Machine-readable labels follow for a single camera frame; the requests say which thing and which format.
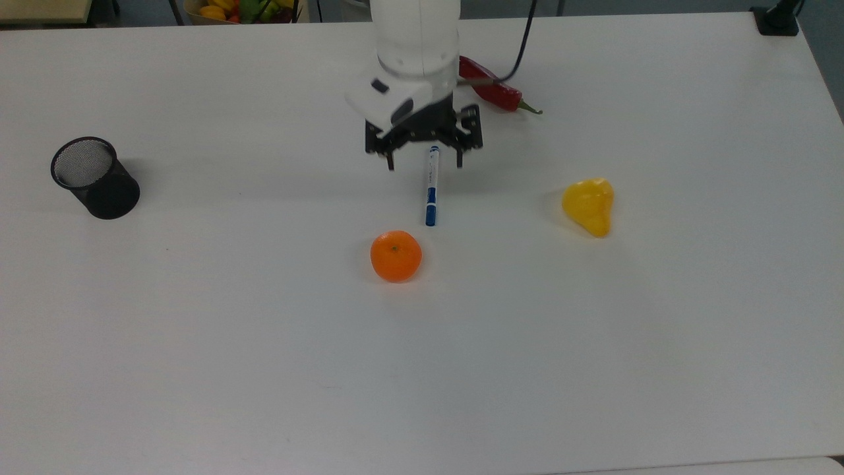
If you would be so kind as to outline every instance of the fruit bowl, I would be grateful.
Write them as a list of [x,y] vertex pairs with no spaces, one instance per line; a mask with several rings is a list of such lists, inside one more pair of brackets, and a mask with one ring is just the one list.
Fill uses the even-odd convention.
[[[238,23],[223,19],[213,19],[202,16],[199,13],[199,10],[208,6],[208,0],[184,0],[182,6],[185,8],[187,17],[191,20],[192,25],[239,25]],[[299,23],[309,23],[310,18],[308,16],[308,2],[306,0],[300,0],[299,10],[301,12],[299,15]]]

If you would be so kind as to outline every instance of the chili pepper stem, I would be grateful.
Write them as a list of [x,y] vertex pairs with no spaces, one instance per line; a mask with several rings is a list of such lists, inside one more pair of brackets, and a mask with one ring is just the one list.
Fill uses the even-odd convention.
[[541,110],[536,110],[533,107],[530,107],[524,100],[519,101],[519,105],[517,106],[519,109],[524,109],[528,112],[533,112],[534,114],[541,115]]

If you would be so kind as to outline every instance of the table surface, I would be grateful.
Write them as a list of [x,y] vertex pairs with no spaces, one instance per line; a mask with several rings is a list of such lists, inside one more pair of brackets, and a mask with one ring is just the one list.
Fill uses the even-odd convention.
[[91,0],[0,0],[0,23],[85,23]]
[[[460,24],[494,71],[523,20]],[[844,453],[844,127],[750,14],[537,19],[484,148],[363,152],[370,25],[3,31],[4,471],[515,475]],[[25,61],[38,51],[38,62]],[[456,106],[477,101],[456,93]],[[83,135],[142,189],[98,221]],[[614,185],[594,239],[560,210]],[[413,233],[400,285],[371,240]]]
[[592,475],[842,475],[844,467],[830,458],[745,461],[684,467],[591,472]]

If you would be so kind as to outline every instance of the red chili pepper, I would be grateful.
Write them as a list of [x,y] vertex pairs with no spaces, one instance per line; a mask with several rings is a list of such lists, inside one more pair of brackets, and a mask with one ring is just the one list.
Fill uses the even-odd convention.
[[[498,79],[492,71],[489,71],[487,68],[465,56],[460,57],[460,77],[464,79]],[[504,83],[474,85],[472,89],[487,102],[491,102],[506,111],[514,112],[516,109],[524,109],[534,114],[542,113],[542,111],[530,107],[522,100],[522,92],[520,90]]]

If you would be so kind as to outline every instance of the black cable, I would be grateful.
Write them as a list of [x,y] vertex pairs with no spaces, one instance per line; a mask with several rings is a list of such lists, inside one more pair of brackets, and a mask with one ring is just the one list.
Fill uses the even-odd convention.
[[516,75],[519,65],[522,64],[522,56],[525,53],[525,46],[528,45],[528,35],[530,35],[530,25],[533,23],[533,15],[536,13],[537,0],[533,0],[530,4],[530,12],[527,13],[527,23],[525,24],[525,32],[522,36],[522,45],[519,47],[519,55],[516,57],[516,64],[513,65],[513,70],[503,78],[494,79],[463,79],[457,82],[457,85],[497,85],[507,81]]

